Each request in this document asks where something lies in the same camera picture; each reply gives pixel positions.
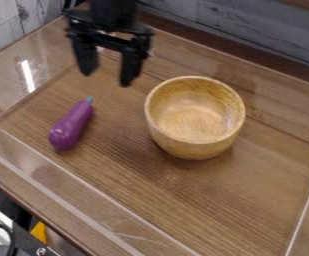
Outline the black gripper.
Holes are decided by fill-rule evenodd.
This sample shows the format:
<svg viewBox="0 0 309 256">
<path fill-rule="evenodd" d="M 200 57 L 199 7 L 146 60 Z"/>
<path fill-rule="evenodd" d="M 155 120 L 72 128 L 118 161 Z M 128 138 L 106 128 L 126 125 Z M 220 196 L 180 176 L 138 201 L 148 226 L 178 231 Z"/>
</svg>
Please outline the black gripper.
<svg viewBox="0 0 309 256">
<path fill-rule="evenodd" d="M 98 24 L 88 10 L 70 9 L 64 16 L 67 37 L 82 74 L 90 76 L 99 67 L 96 48 L 106 48 L 122 54 L 119 81 L 122 87 L 128 87 L 140 74 L 143 60 L 148 58 L 154 31 L 139 21 L 115 27 Z"/>
</svg>

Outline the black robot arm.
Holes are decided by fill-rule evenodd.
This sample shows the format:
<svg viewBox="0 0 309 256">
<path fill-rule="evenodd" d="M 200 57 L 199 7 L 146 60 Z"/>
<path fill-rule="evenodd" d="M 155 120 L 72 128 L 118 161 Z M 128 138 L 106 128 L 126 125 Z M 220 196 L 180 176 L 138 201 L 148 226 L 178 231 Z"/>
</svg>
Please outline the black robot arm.
<svg viewBox="0 0 309 256">
<path fill-rule="evenodd" d="M 136 0 L 87 0 L 90 8 L 68 8 L 67 37 L 84 76 L 99 67 L 96 48 L 119 52 L 122 57 L 119 83 L 131 85 L 148 58 L 154 31 L 136 20 Z"/>
</svg>

